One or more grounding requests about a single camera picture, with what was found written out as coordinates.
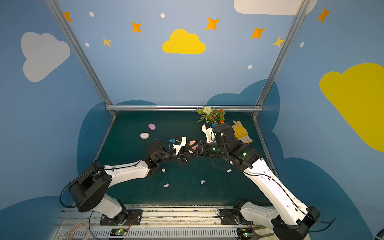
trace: glove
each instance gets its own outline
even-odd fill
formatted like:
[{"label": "glove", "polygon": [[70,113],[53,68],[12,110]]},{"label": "glove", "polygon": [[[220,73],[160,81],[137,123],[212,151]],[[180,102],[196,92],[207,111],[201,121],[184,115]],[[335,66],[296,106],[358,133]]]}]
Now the glove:
[{"label": "glove", "polygon": [[233,121],[232,129],[235,131],[235,137],[243,143],[251,143],[253,140],[248,136],[247,130],[243,127],[240,121]]}]

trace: green mat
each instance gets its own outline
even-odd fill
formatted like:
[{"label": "green mat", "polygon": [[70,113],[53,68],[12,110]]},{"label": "green mat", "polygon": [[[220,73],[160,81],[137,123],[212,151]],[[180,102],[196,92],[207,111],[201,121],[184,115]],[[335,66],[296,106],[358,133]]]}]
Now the green mat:
[{"label": "green mat", "polygon": [[[196,112],[119,112],[106,139],[98,160],[104,165],[118,165],[135,162],[146,156],[142,132],[149,133],[147,146],[158,139],[168,149],[169,139],[175,136],[191,140],[205,139],[201,131],[202,122],[196,123]],[[252,146],[266,159],[250,113],[227,113],[225,122],[241,121],[253,139]],[[156,125],[151,131],[148,124]],[[107,194],[119,198],[124,204],[165,205],[234,205],[241,199],[254,204],[272,206],[260,189],[243,173],[224,159],[197,158],[179,166],[178,162],[161,162],[165,172],[152,177],[122,182],[108,189]]]}]

